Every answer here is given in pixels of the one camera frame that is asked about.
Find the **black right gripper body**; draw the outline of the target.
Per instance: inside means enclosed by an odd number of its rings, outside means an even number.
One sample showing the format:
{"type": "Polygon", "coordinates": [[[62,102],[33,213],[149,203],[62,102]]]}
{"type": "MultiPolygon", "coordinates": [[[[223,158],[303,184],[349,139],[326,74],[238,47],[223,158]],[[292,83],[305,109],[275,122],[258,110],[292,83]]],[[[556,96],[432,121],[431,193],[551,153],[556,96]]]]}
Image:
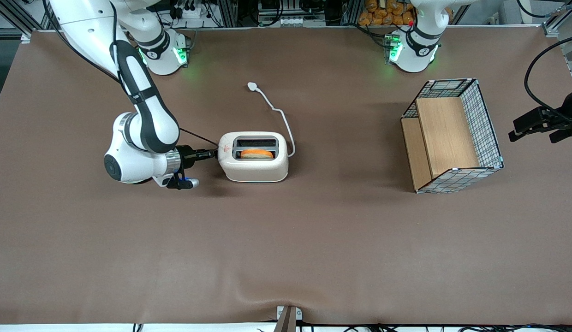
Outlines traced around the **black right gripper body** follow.
{"type": "Polygon", "coordinates": [[[196,162],[196,151],[190,145],[176,145],[177,153],[180,155],[180,166],[178,172],[192,168],[196,162]]]}

